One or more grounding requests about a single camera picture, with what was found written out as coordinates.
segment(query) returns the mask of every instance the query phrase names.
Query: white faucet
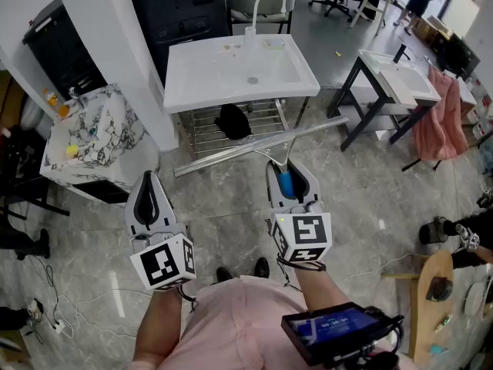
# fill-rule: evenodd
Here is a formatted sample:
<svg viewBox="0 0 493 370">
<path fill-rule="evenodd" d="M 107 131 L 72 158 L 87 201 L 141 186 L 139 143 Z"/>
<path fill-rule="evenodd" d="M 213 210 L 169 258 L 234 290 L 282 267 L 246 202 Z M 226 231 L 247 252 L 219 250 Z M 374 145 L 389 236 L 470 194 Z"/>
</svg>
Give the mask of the white faucet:
<svg viewBox="0 0 493 370">
<path fill-rule="evenodd" d="M 256 29 L 255 26 L 257 24 L 257 11 L 259 8 L 259 2 L 260 0 L 255 0 L 255 6 L 253 7 L 253 23 L 251 26 L 248 26 L 245 29 L 245 39 L 244 39 L 244 46 L 245 47 L 252 47 L 255 44 L 255 34 L 256 34 Z M 281 14 L 286 14 L 286 0 L 283 0 L 283 6 L 280 9 Z"/>
</svg>

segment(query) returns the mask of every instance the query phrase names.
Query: floor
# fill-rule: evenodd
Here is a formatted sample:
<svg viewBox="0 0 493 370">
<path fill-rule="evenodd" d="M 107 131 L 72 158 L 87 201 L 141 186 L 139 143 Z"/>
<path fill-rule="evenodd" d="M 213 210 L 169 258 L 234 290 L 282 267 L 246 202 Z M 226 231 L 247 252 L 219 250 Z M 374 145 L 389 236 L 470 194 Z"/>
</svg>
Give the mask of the floor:
<svg viewBox="0 0 493 370">
<path fill-rule="evenodd" d="M 342 15 L 334 13 L 324 18 L 320 10 L 312 11 L 306 2 L 298 1 L 292 33 L 323 85 L 344 81 L 358 48 L 394 53 L 406 36 L 402 28 L 395 32 L 390 23 L 397 11 L 389 13 L 387 28 L 374 40 L 375 24 L 362 21 L 348 30 Z M 422 63 L 425 47 L 414 37 L 407 37 L 406 43 L 416 53 L 411 58 Z M 342 56 L 337 57 L 334 50 Z M 333 95 L 333 89 L 320 92 L 310 103 L 302 125 L 325 119 L 324 110 Z M 301 101 L 288 100 L 290 127 Z M 299 160 L 317 177 L 325 210 L 331 212 L 334 245 L 325 258 L 328 272 L 358 304 L 375 305 L 388 315 L 406 315 L 405 352 L 410 324 L 406 282 L 382 279 L 380 271 L 346 278 L 378 269 L 405 254 L 436 251 L 438 246 L 422 247 L 418 243 L 419 227 L 434 215 L 453 220 L 476 210 L 476 200 L 490 183 L 481 175 L 476 149 L 443 162 L 437 172 L 430 163 L 420 163 L 402 173 L 401 168 L 416 158 L 409 137 L 389 146 L 386 141 L 362 136 L 342 153 L 339 145 L 344 138 L 344 131 L 338 128 L 305 136 L 295 142 L 291 159 Z M 199 278 L 187 283 L 186 293 L 195 294 L 211 284 L 220 265 L 236 275 L 251 273 L 260 256 L 269 259 L 271 277 L 283 282 L 273 261 L 276 247 L 265 223 L 270 208 L 264 178 L 267 160 L 248 155 L 175 179 L 173 168 L 189 161 L 181 146 L 161 156 L 159 170 L 176 215 L 186 223 L 194 240 Z M 136 293 L 142 292 L 143 286 L 130 263 L 132 250 L 122 208 L 92 202 L 55 186 L 50 200 L 70 210 L 71 217 L 22 203 L 13 210 L 27 215 L 27 221 L 11 221 L 32 237 L 37 237 L 43 227 L 49 232 L 52 257 L 46 263 L 53 269 L 59 307 L 75 330 L 64 330 L 71 337 L 57 335 L 43 321 L 38 327 L 43 345 L 34 335 L 25 337 L 34 368 L 125 368 L 134 349 L 132 336 L 136 335 L 149 297 Z M 456 239 L 451 238 L 444 247 L 453 251 Z M 412 267 L 410 257 L 406 257 L 389 264 L 385 271 L 406 272 Z M 434 358 L 427 368 L 459 368 L 481 345 L 489 322 L 468 318 L 461 310 L 468 288 L 486 273 L 486 267 L 454 273 L 456 306 L 447 329 L 450 351 Z M 52 311 L 55 293 L 45 284 L 44 271 L 36 259 L 17 261 L 13 253 L 0 251 L 0 275 L 0 305 L 25 307 L 36 297 Z M 129 291 L 112 291 L 117 288 Z M 185 306 L 183 322 L 187 312 Z"/>
</svg>

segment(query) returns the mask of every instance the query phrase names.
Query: sink basin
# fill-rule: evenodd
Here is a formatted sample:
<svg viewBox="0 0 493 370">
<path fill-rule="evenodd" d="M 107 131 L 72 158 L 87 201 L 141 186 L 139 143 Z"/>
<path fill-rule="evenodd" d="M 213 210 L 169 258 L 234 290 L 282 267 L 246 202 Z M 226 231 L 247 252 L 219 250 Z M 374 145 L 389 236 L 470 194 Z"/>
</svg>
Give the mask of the sink basin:
<svg viewBox="0 0 493 370">
<path fill-rule="evenodd" d="M 275 97 L 315 96 L 320 86 L 291 35 L 206 39 L 169 48 L 164 108 L 169 113 Z M 266 40 L 283 42 L 269 49 Z"/>
<path fill-rule="evenodd" d="M 404 84 L 405 90 L 416 100 L 438 101 L 441 99 L 427 76 L 420 71 L 417 65 L 407 61 L 405 57 L 401 58 L 398 64 L 393 62 L 393 56 L 378 52 L 360 51 L 360 57 L 374 72 L 378 82 L 384 89 L 388 89 L 392 96 L 401 93 L 403 89 L 395 89 L 395 84 L 390 84 L 383 75 L 384 73 L 387 76 L 388 73 L 395 74 L 400 80 L 399 84 Z"/>
<path fill-rule="evenodd" d="M 84 163 L 105 166 L 121 152 L 119 140 L 126 130 L 126 103 L 116 86 L 93 90 L 81 98 L 86 110 L 70 100 L 70 114 L 58 119 L 45 147 L 42 172 Z M 80 148 L 76 158 L 67 160 L 67 146 Z"/>
</svg>

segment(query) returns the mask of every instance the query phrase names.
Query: gray chair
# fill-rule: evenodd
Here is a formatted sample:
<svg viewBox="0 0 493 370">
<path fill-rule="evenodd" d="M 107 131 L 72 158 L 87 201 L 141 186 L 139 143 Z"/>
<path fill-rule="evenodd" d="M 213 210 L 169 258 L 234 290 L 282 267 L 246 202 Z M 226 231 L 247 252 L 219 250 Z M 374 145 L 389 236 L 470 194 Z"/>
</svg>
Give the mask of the gray chair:
<svg viewBox="0 0 493 370">
<path fill-rule="evenodd" d="M 287 33 L 289 34 L 295 1 L 286 0 L 286 14 L 282 14 L 280 9 L 283 0 L 260 0 L 257 23 L 279 23 L 279 33 L 282 32 L 283 25 L 287 24 Z M 231 35 L 233 35 L 233 24 L 252 23 L 255 0 L 226 0 L 226 6 L 228 28 Z"/>
</svg>

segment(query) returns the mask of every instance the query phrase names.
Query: pink shirt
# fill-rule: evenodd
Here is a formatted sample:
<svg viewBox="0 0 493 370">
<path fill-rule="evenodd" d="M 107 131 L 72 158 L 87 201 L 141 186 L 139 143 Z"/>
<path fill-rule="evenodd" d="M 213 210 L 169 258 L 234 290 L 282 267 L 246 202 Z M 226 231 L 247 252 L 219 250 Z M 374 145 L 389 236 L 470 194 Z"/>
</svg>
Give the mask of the pink shirt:
<svg viewBox="0 0 493 370">
<path fill-rule="evenodd" d="M 281 317 L 307 310 L 303 295 L 275 281 L 242 276 L 201 290 L 183 336 L 158 370 L 308 370 L 280 327 Z M 128 370 L 154 370 L 133 362 Z"/>
</svg>

